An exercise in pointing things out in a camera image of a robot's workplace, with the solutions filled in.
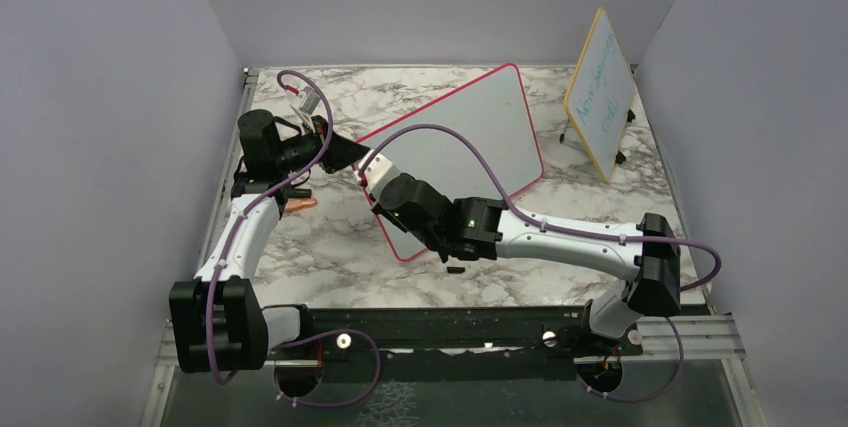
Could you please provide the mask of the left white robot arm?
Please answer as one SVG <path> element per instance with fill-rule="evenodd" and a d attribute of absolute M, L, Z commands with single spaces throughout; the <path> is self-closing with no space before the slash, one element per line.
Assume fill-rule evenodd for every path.
<path fill-rule="evenodd" d="M 174 283 L 169 293 L 176 355 L 185 373 L 256 370 L 277 346 L 294 358 L 313 348 L 315 333 L 302 322 L 301 308 L 263 311 L 252 280 L 294 180 L 315 165 L 329 174 L 344 170 L 369 149 L 333 132 L 321 116 L 288 139 L 281 138 L 278 121 L 267 110 L 239 117 L 242 164 L 224 230 L 194 278 Z"/>

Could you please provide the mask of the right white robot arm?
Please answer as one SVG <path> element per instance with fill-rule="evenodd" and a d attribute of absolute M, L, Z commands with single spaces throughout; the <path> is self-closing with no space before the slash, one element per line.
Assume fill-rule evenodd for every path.
<path fill-rule="evenodd" d="M 503 200 L 455 200 L 406 173 L 367 169 L 363 181 L 372 210 L 411 234 L 442 261 L 539 259 L 589 268 L 616 277 L 616 284 L 589 302 L 577 327 L 579 345 L 600 354 L 644 316 L 674 317 L 681 311 L 680 250 L 667 219 L 647 213 L 637 223 L 569 221 L 568 233 Z"/>

